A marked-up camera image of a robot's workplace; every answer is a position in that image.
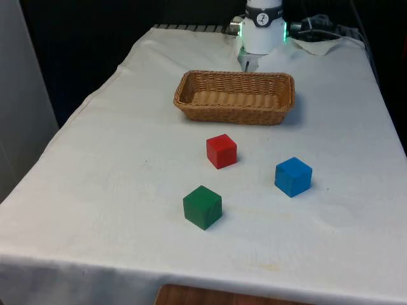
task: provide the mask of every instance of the table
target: table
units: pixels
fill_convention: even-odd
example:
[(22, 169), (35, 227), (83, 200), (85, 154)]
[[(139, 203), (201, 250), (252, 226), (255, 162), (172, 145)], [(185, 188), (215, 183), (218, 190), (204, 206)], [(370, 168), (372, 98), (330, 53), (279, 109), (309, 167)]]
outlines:
[(158, 292), (155, 305), (301, 305), (303, 303), (231, 294), (216, 290), (179, 285), (165, 285)]
[[(172, 104), (181, 76), (238, 71), (233, 38), (152, 29), (136, 42), (0, 205), (3, 302), (152, 304), (172, 283), (406, 304), (407, 161), (364, 50), (316, 57), (287, 41), (259, 68), (294, 76), (280, 126), (190, 122)], [(216, 170), (205, 140), (223, 133), (239, 162)], [(288, 198), (273, 176), (292, 156), (314, 176)], [(183, 215), (199, 185), (223, 197), (206, 231)]]

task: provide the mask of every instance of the cube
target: cube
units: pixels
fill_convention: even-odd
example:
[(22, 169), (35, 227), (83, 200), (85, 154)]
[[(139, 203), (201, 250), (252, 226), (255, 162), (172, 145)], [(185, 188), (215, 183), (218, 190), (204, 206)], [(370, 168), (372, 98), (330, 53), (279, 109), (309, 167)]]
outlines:
[(297, 158), (291, 158), (275, 169), (275, 186), (289, 197), (297, 196), (311, 187), (312, 168)]
[(237, 145), (227, 135), (206, 140), (206, 152), (209, 161), (217, 169), (237, 162)]
[(222, 197), (204, 186), (184, 198), (184, 215), (203, 230), (222, 217)]

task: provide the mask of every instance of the black background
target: black background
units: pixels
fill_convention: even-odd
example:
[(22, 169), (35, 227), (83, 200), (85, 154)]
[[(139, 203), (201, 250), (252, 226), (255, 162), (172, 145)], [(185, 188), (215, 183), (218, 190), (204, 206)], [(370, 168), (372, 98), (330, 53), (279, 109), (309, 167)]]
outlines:
[[(407, 148), (407, 0), (354, 0), (379, 73), (380, 89)], [(283, 0), (284, 19), (305, 17), (300, 0)], [(324, 13), (357, 27), (348, 0), (304, 0), (309, 15)], [(227, 24), (244, 13), (245, 0), (21, 0), (48, 94), (62, 126), (87, 95), (111, 76), (132, 45), (153, 24)]]

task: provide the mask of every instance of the wooden surface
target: wooden surface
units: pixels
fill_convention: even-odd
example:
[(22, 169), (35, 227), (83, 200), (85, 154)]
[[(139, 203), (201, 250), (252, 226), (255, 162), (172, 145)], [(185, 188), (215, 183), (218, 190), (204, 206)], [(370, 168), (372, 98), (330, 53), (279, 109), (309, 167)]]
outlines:
[(304, 305), (303, 303), (232, 294), (177, 285), (165, 285), (159, 292), (155, 305)]

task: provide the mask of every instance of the logo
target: logo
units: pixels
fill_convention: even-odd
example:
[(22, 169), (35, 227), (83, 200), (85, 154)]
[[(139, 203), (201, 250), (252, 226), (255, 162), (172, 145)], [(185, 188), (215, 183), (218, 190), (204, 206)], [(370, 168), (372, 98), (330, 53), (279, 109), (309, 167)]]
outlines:
[(266, 25), (268, 23), (268, 15), (266, 13), (257, 15), (257, 23), (259, 25)]

